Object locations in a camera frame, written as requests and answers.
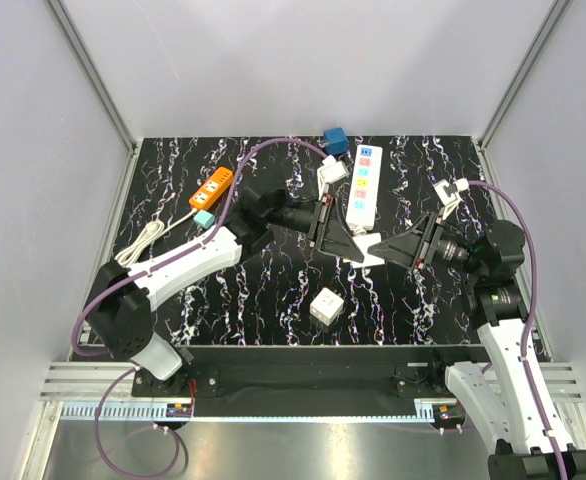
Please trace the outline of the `white charger plug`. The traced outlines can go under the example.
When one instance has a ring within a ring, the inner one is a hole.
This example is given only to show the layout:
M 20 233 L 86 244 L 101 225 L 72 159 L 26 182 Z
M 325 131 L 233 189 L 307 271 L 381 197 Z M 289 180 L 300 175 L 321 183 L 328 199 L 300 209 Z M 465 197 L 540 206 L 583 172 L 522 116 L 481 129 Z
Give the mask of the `white charger plug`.
M 364 255 L 364 259 L 362 262 L 346 260 L 346 263 L 350 263 L 353 268 L 371 268 L 385 264 L 385 260 L 383 258 L 372 255 L 368 252 L 368 249 L 371 246 L 381 242 L 380 233 L 367 233 L 365 235 L 358 235 L 355 236 L 353 240 Z

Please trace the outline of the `teal plug adapter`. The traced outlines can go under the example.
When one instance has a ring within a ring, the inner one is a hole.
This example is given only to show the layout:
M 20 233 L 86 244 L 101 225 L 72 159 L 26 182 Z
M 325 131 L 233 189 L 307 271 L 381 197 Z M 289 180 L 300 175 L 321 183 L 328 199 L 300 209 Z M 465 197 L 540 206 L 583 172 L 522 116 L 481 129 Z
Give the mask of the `teal plug adapter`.
M 216 221 L 214 214 L 206 210 L 199 210 L 194 216 L 193 221 L 203 229 L 209 229 Z

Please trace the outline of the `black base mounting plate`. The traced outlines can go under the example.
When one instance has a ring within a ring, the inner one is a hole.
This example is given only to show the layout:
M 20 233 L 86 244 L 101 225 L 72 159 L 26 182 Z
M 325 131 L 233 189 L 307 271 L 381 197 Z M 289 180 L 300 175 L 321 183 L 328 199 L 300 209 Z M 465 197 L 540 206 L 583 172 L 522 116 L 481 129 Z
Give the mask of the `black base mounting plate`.
M 444 403 L 447 361 L 471 359 L 469 347 L 304 346 L 190 348 L 194 358 L 171 379 L 135 374 L 132 394 L 195 396 L 197 418 L 297 419 L 399 417 L 416 400 Z

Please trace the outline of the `white multicolour power strip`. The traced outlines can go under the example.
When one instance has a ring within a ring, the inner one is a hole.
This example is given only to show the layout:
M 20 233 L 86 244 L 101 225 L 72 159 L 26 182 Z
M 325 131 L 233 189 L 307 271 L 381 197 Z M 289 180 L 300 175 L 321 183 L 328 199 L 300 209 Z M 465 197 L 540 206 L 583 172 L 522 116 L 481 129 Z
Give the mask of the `white multicolour power strip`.
M 352 230 L 374 228 L 383 149 L 372 145 L 356 148 L 345 220 Z

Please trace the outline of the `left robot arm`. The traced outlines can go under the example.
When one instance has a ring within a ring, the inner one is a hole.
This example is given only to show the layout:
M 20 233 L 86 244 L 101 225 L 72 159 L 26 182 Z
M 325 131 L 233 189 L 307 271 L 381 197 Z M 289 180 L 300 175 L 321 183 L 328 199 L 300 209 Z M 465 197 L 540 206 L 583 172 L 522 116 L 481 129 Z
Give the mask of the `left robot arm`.
M 219 224 L 199 237 L 129 267 L 117 261 L 103 265 L 81 318 L 111 358 L 149 372 L 166 395 L 179 395 L 188 386 L 189 361 L 156 333 L 153 313 L 186 287 L 260 253 L 273 241 L 274 227 L 304 234 L 322 254 L 353 262 L 364 259 L 333 195 L 295 200 L 282 189 L 247 189 Z

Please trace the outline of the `orange power strip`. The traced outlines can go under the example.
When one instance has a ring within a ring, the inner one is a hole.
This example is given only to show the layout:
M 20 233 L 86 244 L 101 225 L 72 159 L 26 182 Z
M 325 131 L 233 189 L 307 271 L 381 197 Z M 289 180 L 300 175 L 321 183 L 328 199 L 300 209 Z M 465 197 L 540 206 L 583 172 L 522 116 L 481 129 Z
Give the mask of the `orange power strip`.
M 226 167 L 217 168 L 189 199 L 196 210 L 209 210 L 232 184 L 234 174 Z

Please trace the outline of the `white cube adapter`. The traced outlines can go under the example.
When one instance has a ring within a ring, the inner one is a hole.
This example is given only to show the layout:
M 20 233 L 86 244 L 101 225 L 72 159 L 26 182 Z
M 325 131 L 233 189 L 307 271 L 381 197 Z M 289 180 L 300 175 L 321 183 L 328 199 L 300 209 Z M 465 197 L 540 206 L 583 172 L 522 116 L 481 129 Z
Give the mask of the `white cube adapter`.
M 340 315 L 344 299 L 328 288 L 323 288 L 310 304 L 310 313 L 321 325 L 329 327 Z

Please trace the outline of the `blue cube adapter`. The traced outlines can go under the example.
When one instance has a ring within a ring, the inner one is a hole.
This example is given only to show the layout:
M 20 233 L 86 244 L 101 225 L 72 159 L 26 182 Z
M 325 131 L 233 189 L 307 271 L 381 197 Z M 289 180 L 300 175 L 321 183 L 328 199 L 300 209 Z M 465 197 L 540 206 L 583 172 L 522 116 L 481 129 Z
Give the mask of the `blue cube adapter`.
M 344 130 L 340 127 L 323 132 L 324 147 L 328 155 L 339 156 L 348 151 L 349 142 Z

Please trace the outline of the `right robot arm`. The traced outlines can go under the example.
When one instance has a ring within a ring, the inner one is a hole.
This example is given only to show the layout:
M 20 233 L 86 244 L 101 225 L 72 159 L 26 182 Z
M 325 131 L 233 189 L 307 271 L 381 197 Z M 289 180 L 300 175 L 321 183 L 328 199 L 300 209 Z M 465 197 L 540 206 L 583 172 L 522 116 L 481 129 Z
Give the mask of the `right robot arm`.
M 465 305 L 499 388 L 472 360 L 433 355 L 426 384 L 453 395 L 472 420 L 489 456 L 492 479 L 586 479 L 586 449 L 565 429 L 548 391 L 515 281 L 525 260 L 525 233 L 498 220 L 474 243 L 449 233 L 435 213 L 369 247 L 369 254 L 416 272 L 431 263 L 466 274 Z

